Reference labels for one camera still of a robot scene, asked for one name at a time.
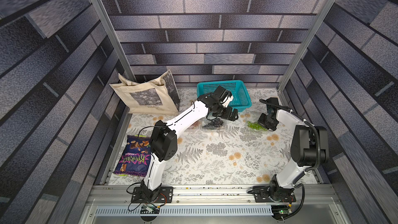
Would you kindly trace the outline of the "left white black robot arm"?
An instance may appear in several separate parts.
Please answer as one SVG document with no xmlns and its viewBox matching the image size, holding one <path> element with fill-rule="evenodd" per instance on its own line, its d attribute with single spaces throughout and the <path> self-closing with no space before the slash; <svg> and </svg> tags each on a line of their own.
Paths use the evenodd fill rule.
<svg viewBox="0 0 398 224">
<path fill-rule="evenodd" d="M 149 169 L 140 184 L 141 199 L 153 203 L 158 198 L 166 162 L 176 154 L 178 138 L 192 124 L 209 114 L 230 121 L 238 119 L 238 111 L 229 105 L 232 100 L 232 93 L 219 86 L 214 92 L 200 95 L 187 110 L 175 118 L 156 122 L 150 138 Z"/>
</svg>

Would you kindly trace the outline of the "black grape bunch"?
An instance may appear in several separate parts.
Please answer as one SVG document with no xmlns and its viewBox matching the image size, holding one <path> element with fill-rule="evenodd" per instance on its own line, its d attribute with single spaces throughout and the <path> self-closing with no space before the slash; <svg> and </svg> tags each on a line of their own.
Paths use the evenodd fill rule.
<svg viewBox="0 0 398 224">
<path fill-rule="evenodd" d="M 202 121 L 202 128 L 205 130 L 221 130 L 225 128 L 225 124 L 220 118 L 213 120 L 204 119 Z"/>
</svg>

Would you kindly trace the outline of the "green grape bunch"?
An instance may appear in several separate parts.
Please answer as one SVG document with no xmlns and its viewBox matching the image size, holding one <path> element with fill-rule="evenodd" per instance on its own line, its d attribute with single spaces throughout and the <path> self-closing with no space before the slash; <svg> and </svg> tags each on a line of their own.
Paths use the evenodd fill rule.
<svg viewBox="0 0 398 224">
<path fill-rule="evenodd" d="M 247 121 L 247 127 L 256 131 L 268 131 L 268 129 L 264 128 L 257 122 Z"/>
</svg>

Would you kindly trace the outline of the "purple snack bag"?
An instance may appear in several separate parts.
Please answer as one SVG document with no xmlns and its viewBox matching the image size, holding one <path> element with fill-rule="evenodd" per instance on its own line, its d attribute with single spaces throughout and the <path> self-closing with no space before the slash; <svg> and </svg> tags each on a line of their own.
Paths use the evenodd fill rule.
<svg viewBox="0 0 398 224">
<path fill-rule="evenodd" d="M 145 177 L 151 162 L 149 142 L 150 139 L 146 136 L 128 136 L 126 146 L 113 173 Z"/>
</svg>

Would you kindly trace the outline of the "beige canvas tote bag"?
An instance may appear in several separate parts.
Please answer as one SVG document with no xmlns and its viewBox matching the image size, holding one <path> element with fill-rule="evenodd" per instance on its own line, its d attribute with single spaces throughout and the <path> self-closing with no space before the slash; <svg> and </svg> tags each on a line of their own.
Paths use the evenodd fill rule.
<svg viewBox="0 0 398 224">
<path fill-rule="evenodd" d="M 120 83 L 110 87 L 129 108 L 130 114 L 176 115 L 180 97 L 170 70 L 145 83 L 136 83 L 118 75 Z"/>
</svg>

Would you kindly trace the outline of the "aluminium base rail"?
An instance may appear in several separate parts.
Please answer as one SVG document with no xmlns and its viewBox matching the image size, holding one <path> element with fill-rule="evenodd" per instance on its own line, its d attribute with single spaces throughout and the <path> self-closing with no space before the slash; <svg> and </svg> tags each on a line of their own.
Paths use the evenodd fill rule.
<svg viewBox="0 0 398 224">
<path fill-rule="evenodd" d="M 81 224 L 275 224 L 271 216 L 288 201 L 257 203 L 248 193 L 251 185 L 175 185 L 172 201 L 158 214 L 144 214 L 143 204 L 131 203 L 126 186 L 94 186 L 85 205 Z M 334 188 L 328 184 L 307 184 L 305 192 L 295 190 L 292 209 L 301 210 L 286 224 L 348 224 Z"/>
</svg>

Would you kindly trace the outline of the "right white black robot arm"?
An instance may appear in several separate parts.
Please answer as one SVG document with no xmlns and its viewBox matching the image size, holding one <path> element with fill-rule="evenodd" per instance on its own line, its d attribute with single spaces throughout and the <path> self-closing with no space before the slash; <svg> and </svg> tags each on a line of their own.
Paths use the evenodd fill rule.
<svg viewBox="0 0 398 224">
<path fill-rule="evenodd" d="M 276 97 L 260 99 L 259 102 L 265 104 L 267 110 L 258 120 L 261 127 L 275 131 L 282 123 L 293 133 L 291 158 L 284 169 L 272 177 L 264 193 L 274 202 L 292 201 L 294 189 L 299 187 L 297 182 L 328 161 L 328 132 L 326 128 L 299 116 L 294 110 L 281 106 Z"/>
</svg>

